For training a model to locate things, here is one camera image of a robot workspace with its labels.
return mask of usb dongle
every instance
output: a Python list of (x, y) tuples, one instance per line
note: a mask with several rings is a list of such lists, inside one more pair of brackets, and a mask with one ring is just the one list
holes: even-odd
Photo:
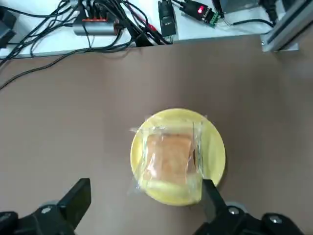
[(197, 1), (185, 0), (185, 2), (175, 1), (181, 5), (179, 8), (186, 15), (215, 27), (220, 18), (219, 13), (214, 13), (210, 7)]
[(176, 32), (176, 20), (171, 0), (158, 1), (158, 14), (160, 18), (161, 32), (165, 40), (173, 42)]

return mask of brown table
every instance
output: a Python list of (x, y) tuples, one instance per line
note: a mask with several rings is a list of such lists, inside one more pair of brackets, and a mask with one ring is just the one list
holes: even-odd
[[(90, 177), (78, 234), (191, 234), (200, 206), (131, 190), (129, 129), (182, 107), (207, 115), (224, 140), (226, 201), (256, 217), (281, 212), (312, 233), (311, 38), (283, 54), (262, 53), (257, 36), (80, 54), (21, 78), (0, 92), (0, 211), (26, 215)], [(12, 61), (0, 80), (54, 59)]]

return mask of bread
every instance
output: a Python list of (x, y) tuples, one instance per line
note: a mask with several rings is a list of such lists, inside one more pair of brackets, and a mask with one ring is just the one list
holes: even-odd
[(185, 185), (195, 172), (192, 135), (150, 135), (146, 142), (144, 180)]

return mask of red led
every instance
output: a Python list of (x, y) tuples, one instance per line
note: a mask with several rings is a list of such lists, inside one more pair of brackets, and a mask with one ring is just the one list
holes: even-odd
[(198, 13), (201, 14), (203, 10), (204, 10), (204, 6), (199, 7)]

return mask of connector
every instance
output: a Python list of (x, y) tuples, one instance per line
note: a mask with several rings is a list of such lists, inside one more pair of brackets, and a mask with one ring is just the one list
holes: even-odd
[(216, 22), (219, 20), (219, 13), (214, 13), (210, 7), (197, 1), (186, 0), (179, 3), (179, 8), (186, 15), (202, 21), (205, 24), (215, 28)]
[(275, 25), (278, 18), (276, 12), (276, 0), (260, 0), (259, 5), (265, 9), (269, 20)]
[(172, 43), (177, 34), (176, 20), (172, 1), (158, 1), (158, 14), (160, 18), (162, 36), (165, 40)]

